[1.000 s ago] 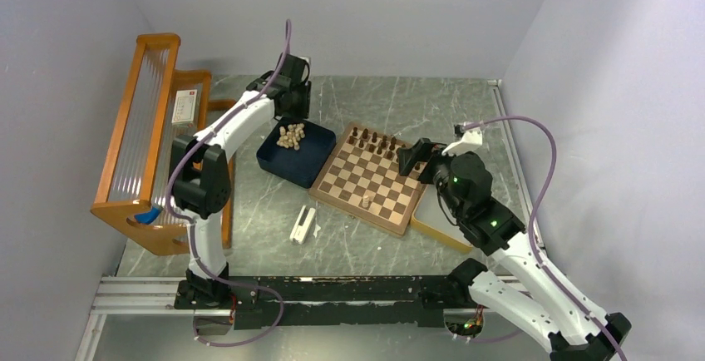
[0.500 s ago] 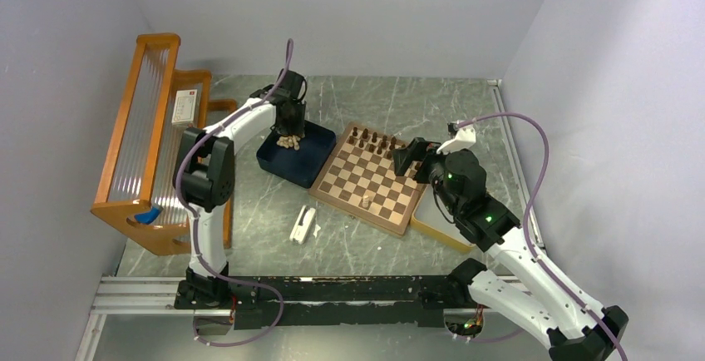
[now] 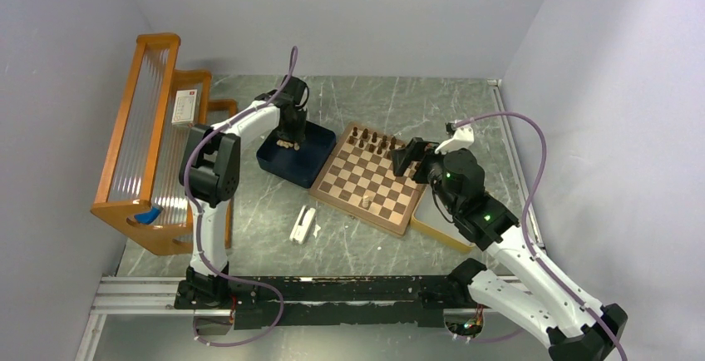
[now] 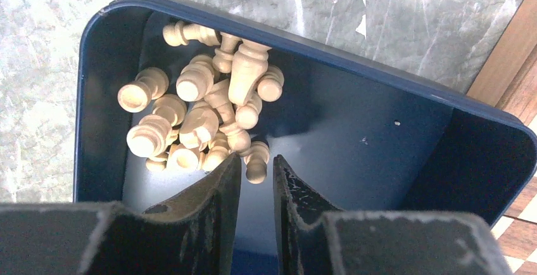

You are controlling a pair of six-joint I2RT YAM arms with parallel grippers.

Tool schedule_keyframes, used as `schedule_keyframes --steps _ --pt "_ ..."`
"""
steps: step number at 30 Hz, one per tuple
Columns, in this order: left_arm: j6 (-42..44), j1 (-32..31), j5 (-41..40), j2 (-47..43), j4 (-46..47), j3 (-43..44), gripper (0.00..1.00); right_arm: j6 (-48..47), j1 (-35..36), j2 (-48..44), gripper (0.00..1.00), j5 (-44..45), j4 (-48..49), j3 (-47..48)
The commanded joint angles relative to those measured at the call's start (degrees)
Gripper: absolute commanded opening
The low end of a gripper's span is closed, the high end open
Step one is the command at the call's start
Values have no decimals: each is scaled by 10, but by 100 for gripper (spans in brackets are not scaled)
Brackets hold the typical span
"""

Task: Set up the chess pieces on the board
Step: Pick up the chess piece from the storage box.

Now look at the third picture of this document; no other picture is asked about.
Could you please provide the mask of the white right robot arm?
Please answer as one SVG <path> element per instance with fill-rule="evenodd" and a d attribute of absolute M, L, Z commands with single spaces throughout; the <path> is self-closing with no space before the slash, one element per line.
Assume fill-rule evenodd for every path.
<path fill-rule="evenodd" d="M 429 186 L 459 233 L 525 286 L 505 284 L 469 259 L 451 273 L 448 293 L 455 304 L 474 301 L 501 313 L 539 340 L 553 360 L 604 360 L 618 347 L 626 312 L 582 290 L 525 237 L 517 217 L 486 191 L 485 171 L 467 147 L 444 151 L 414 138 L 390 157 L 395 176 L 415 164 L 413 181 Z"/>

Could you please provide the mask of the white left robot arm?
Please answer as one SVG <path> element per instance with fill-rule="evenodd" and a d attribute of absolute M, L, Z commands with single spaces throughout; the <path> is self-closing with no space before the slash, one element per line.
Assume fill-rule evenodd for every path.
<path fill-rule="evenodd" d="M 242 151 L 265 133 L 284 149 L 299 149 L 305 139 L 308 93 L 306 82 L 286 76 L 277 89 L 255 97 L 227 121 L 190 129 L 179 173 L 194 228 L 185 282 L 211 308 L 225 304 L 230 295 L 222 219 L 239 185 Z"/>

